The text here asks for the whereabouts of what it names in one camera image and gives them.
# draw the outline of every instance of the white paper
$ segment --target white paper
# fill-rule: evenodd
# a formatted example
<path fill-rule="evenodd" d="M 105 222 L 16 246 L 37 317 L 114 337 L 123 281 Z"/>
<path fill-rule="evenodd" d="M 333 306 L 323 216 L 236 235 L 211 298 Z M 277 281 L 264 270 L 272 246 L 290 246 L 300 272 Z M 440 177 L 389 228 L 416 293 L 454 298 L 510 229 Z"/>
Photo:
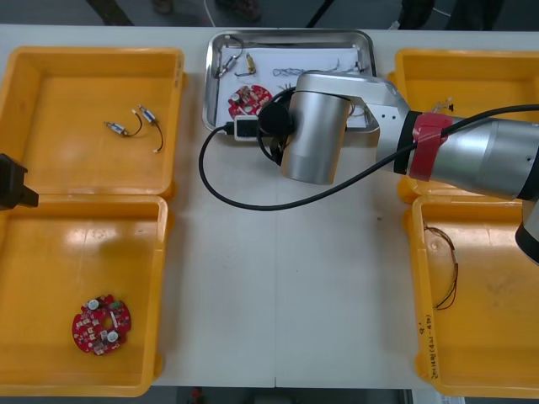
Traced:
<path fill-rule="evenodd" d="M 237 48 L 223 48 L 223 64 L 232 55 L 237 55 Z M 234 73 L 247 72 L 245 55 L 251 55 L 256 65 L 256 74 L 253 76 L 236 77 Z M 216 126 L 226 124 L 232 120 L 228 108 L 228 99 L 239 88 L 254 84 L 266 88 L 271 95 L 282 91 L 285 86 L 296 86 L 298 76 L 275 77 L 274 69 L 303 69 L 327 71 L 337 69 L 336 72 L 346 72 L 355 67 L 357 62 L 356 48 L 343 49 L 283 49 L 283 48 L 249 48 L 243 51 L 231 71 L 227 72 L 219 81 L 219 97 L 217 99 Z M 348 119 L 348 127 L 365 128 L 365 116 L 361 108 L 356 108 L 354 115 Z"/>

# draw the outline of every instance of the red circuit board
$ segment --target red circuit board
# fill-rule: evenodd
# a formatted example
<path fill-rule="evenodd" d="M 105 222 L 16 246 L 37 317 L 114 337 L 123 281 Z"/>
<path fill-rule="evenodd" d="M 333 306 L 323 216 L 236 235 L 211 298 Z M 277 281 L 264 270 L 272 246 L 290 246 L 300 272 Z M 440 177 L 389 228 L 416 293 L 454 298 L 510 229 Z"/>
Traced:
<path fill-rule="evenodd" d="M 258 115 L 271 100 L 271 93 L 260 86 L 243 86 L 228 99 L 228 113 L 234 119 L 238 115 Z"/>
<path fill-rule="evenodd" d="M 88 307 L 98 303 L 94 310 Z M 112 295 L 100 296 L 85 303 L 81 310 L 72 325 L 73 340 L 79 349 L 99 356 L 109 354 L 127 341 L 131 314 L 123 301 L 115 300 Z"/>

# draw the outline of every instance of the black cable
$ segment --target black cable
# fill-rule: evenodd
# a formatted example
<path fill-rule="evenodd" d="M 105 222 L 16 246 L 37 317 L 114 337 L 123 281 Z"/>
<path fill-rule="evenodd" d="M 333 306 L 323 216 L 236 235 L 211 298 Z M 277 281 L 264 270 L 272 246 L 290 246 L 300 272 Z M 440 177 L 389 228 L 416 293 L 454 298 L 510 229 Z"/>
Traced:
<path fill-rule="evenodd" d="M 484 120 L 486 118 L 490 118 L 491 116 L 510 114 L 512 112 L 529 112 L 529 111 L 539 111 L 539 104 L 511 105 L 509 107 L 490 109 L 488 111 L 475 114 L 469 118 L 459 120 L 458 122 L 456 122 L 455 124 L 451 126 L 447 126 L 446 128 L 441 130 L 441 134 L 450 135 L 451 133 L 454 133 L 462 129 L 464 126 L 475 124 L 476 122 L 480 120 Z"/>
<path fill-rule="evenodd" d="M 266 105 L 270 105 L 271 103 L 276 103 L 279 100 L 279 98 L 284 97 L 288 93 L 294 93 L 294 91 L 296 91 L 295 87 L 285 88 L 280 93 L 277 93 L 276 95 L 274 95 L 273 98 Z M 263 152 L 263 154 L 267 158 L 269 158 L 272 162 L 275 162 L 274 157 L 271 156 L 270 152 L 268 151 L 268 149 L 266 149 L 266 147 L 264 146 L 264 143 L 262 142 L 262 135 L 260 134 L 260 130 L 257 131 L 256 140 L 259 143 L 260 150 Z"/>
<path fill-rule="evenodd" d="M 165 140 L 163 139 L 163 132 L 161 131 L 161 126 L 159 126 L 159 123 L 156 120 L 154 120 L 153 124 L 156 126 L 157 130 L 159 130 L 159 135 L 161 136 L 161 146 L 158 149 L 154 150 L 154 152 L 159 153 L 161 149 L 163 149 Z"/>
<path fill-rule="evenodd" d="M 464 128 L 465 126 L 474 124 L 480 120 L 484 120 L 485 118 L 499 115 L 499 114 L 508 114 L 511 112 L 526 112 L 526 111 L 539 111 L 539 104 L 529 104 L 529 105 L 513 105 L 509 107 L 503 107 L 498 109 L 491 109 L 489 111 L 482 112 L 480 114 L 476 114 L 474 116 L 471 116 L 470 118 L 465 118 L 464 120 L 460 120 L 459 122 L 456 122 L 453 125 L 447 126 L 446 128 L 442 129 L 441 134 L 443 136 L 449 136 L 452 133 Z M 333 194 L 338 193 L 339 191 L 342 191 L 343 189 L 348 188 L 350 185 L 353 185 L 354 183 L 357 183 L 358 181 L 361 181 L 361 179 L 375 173 L 380 168 L 386 166 L 390 162 L 394 161 L 397 157 L 404 153 L 410 153 L 412 150 L 415 150 L 417 148 L 417 143 L 412 143 L 411 145 L 408 145 L 406 147 L 403 147 L 402 149 L 399 149 L 395 151 L 393 154 L 384 157 L 379 162 L 373 164 L 369 168 L 367 168 L 362 173 L 357 174 L 353 178 L 344 181 L 343 183 L 340 183 L 339 185 L 336 185 L 335 187 L 328 189 L 327 191 L 324 191 L 320 194 L 313 195 L 309 198 L 300 199 L 295 202 L 290 202 L 288 204 L 283 205 L 248 205 L 248 204 L 242 204 L 240 202 L 237 202 L 235 200 L 231 200 L 227 198 L 226 196 L 223 196 L 219 194 L 216 190 L 211 187 L 210 183 L 208 182 L 208 179 L 205 175 L 204 171 L 204 156 L 205 151 L 210 144 L 211 139 L 213 136 L 215 136 L 220 130 L 229 129 L 227 125 L 220 126 L 218 128 L 215 128 L 206 138 L 204 141 L 204 144 L 202 145 L 202 148 L 200 149 L 200 155 L 199 155 L 199 173 L 200 173 L 200 179 L 202 180 L 202 183 L 205 185 L 205 187 L 210 191 L 210 193 L 218 198 L 220 201 L 224 202 L 225 204 L 228 204 L 230 206 L 234 206 L 236 208 L 245 209 L 245 210 L 256 210 L 260 212 L 274 212 L 278 210 L 288 210 L 293 208 L 298 208 L 300 206 L 311 204 L 312 202 L 317 202 L 320 199 L 327 198 L 328 196 L 331 196 Z"/>
<path fill-rule="evenodd" d="M 260 130 L 257 130 L 256 132 L 256 140 L 259 143 L 260 150 L 263 152 L 263 154 L 269 158 L 272 162 L 275 162 L 275 159 L 273 156 L 271 156 L 268 149 L 266 149 L 266 146 L 264 146 L 264 143 L 262 142 L 262 136 L 260 135 Z"/>
<path fill-rule="evenodd" d="M 410 151 L 412 151 L 413 149 L 415 149 L 417 147 L 416 144 L 406 146 L 406 147 L 402 148 L 401 150 L 394 152 L 392 155 L 383 158 L 382 160 L 380 160 L 376 164 L 373 164 L 372 166 L 367 168 L 363 173 L 360 173 L 360 174 L 356 175 L 355 177 L 349 179 L 348 181 L 344 181 L 343 183 L 340 183 L 339 185 L 337 185 L 337 186 L 335 186 L 335 187 L 333 187 L 331 189 L 328 189 L 327 191 L 324 191 L 324 192 L 322 192 L 320 194 L 317 194 L 317 195 L 313 195 L 313 196 L 311 196 L 309 198 L 297 200 L 296 202 L 290 202 L 289 204 L 283 204 L 283 205 L 247 205 L 247 204 L 242 204 L 240 202 L 236 202 L 235 200 L 231 200 L 231 199 L 227 198 L 226 196 L 223 196 L 223 195 L 219 194 L 217 191 L 215 191 L 213 189 L 213 187 L 210 185 L 210 183 L 208 183 L 208 179 L 205 176 L 205 170 L 204 170 L 205 150 L 207 149 L 208 144 L 210 143 L 213 136 L 215 136 L 217 134 L 217 132 L 219 132 L 220 130 L 224 130 L 225 127 L 226 126 L 221 126 L 221 127 L 215 128 L 208 135 L 208 137 L 206 138 L 204 144 L 202 145 L 202 148 L 200 149 L 200 155 L 199 155 L 200 179 L 202 179 L 202 183 L 204 183 L 204 185 L 208 189 L 208 191 L 210 191 L 210 193 L 213 196 L 215 196 L 216 198 L 218 198 L 219 200 L 221 200 L 225 204 L 228 204 L 230 206 L 234 206 L 234 207 L 240 208 L 240 209 L 256 210 L 256 211 L 260 211 L 260 212 L 273 212 L 273 211 L 277 211 L 277 210 L 288 210 L 288 209 L 298 208 L 300 206 L 304 206 L 304 205 L 311 204 L 312 202 L 316 202 L 316 201 L 318 201 L 320 199 L 327 198 L 328 196 L 336 194 L 339 191 L 348 188 L 350 185 L 353 185 L 354 183 L 357 183 L 358 181 L 360 181 L 361 179 L 371 175 L 375 171 L 378 171 L 380 168 L 384 167 L 385 165 L 387 165 L 390 162 L 392 162 L 393 160 L 395 160 L 395 158 L 397 158 L 401 154 L 406 153 L 406 152 L 410 152 Z"/>

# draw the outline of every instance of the floor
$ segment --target floor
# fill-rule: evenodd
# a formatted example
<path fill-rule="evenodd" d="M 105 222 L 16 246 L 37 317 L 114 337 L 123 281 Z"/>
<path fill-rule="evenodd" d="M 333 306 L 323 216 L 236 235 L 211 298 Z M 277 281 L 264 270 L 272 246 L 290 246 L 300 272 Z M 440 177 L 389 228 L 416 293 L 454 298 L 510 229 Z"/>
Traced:
<path fill-rule="evenodd" d="M 450 13 L 455 0 L 437 0 L 436 9 Z M 174 0 L 176 12 L 162 16 L 154 13 L 150 0 L 117 0 L 135 25 L 209 26 L 203 0 Z M 259 0 L 262 18 L 247 23 L 207 0 L 217 26 L 304 27 L 323 0 Z M 318 28 L 387 29 L 398 18 L 400 0 L 336 0 Z M 498 30 L 539 30 L 539 2 L 505 2 L 496 24 Z M 425 29 L 443 29 L 447 16 L 434 12 Z M 0 24 L 101 25 L 99 16 L 84 0 L 2 0 Z"/>
<path fill-rule="evenodd" d="M 437 0 L 436 8 L 425 29 L 444 29 L 455 0 Z M 216 26 L 304 27 L 323 0 L 259 0 L 262 18 L 256 24 L 246 23 L 207 0 Z M 154 13 L 150 0 L 117 0 L 127 16 L 140 26 L 210 26 L 203 0 L 174 0 L 176 13 L 162 16 Z M 318 24 L 318 28 L 387 29 L 398 18 L 400 0 L 336 0 Z M 498 30 L 539 30 L 539 2 L 513 0 L 506 2 Z M 70 24 L 102 25 L 99 16 L 84 0 L 0 0 L 0 24 Z M 204 389 L 204 403 L 240 404 L 253 402 L 254 396 L 290 397 L 297 404 L 400 404 L 401 391 L 373 390 L 272 390 Z M 0 398 L 0 404 L 184 404 L 189 402 L 187 387 L 155 387 L 136 399 L 71 398 Z M 468 404 L 512 404 L 517 400 L 467 399 Z M 527 401 L 537 404 L 539 401 Z"/>

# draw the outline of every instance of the electronic component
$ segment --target electronic component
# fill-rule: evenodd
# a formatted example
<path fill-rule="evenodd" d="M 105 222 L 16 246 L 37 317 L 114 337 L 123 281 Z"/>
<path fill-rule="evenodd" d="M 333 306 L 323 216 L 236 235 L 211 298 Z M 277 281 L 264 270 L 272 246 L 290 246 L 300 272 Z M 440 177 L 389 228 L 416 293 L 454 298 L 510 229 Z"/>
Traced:
<path fill-rule="evenodd" d="M 95 299 L 92 299 L 88 302 L 88 309 L 90 310 L 97 310 L 99 307 L 99 302 Z"/>
<path fill-rule="evenodd" d="M 139 114 L 134 109 L 132 109 L 131 112 L 136 116 L 136 118 L 138 119 L 138 124 L 139 124 L 138 129 L 134 133 L 129 133 L 123 125 L 117 124 L 115 122 L 105 121 L 104 124 L 118 136 L 132 137 L 132 136 L 138 135 L 138 133 L 142 129 L 142 120 Z"/>
<path fill-rule="evenodd" d="M 73 319 L 72 335 L 83 352 L 99 356 L 127 341 L 131 314 L 123 301 L 115 300 L 112 295 L 100 296 L 85 303 L 81 310 Z"/>
<path fill-rule="evenodd" d="M 127 136 L 127 130 L 125 130 L 125 127 L 122 125 L 118 125 L 114 122 L 105 122 L 105 125 L 107 125 L 113 132 L 117 133 L 120 136 Z"/>
<path fill-rule="evenodd" d="M 234 139 L 236 141 L 257 141 L 259 117 L 256 115 L 238 115 L 234 118 Z"/>
<path fill-rule="evenodd" d="M 161 145 L 159 145 L 157 149 L 153 149 L 154 153 L 159 153 L 163 149 L 164 142 L 165 142 L 163 138 L 163 132 L 161 131 L 161 126 L 159 126 L 159 123 L 157 122 L 157 118 L 155 117 L 154 114 L 152 114 L 152 112 L 148 108 L 144 108 L 142 105 L 138 104 L 138 109 L 142 112 L 142 116 L 146 118 L 148 123 L 152 126 L 155 126 L 157 130 L 159 130 L 159 135 L 161 136 Z"/>
<path fill-rule="evenodd" d="M 271 93 L 260 86 L 242 86 L 228 99 L 228 113 L 234 119 L 238 115 L 258 115 L 271 100 Z"/>

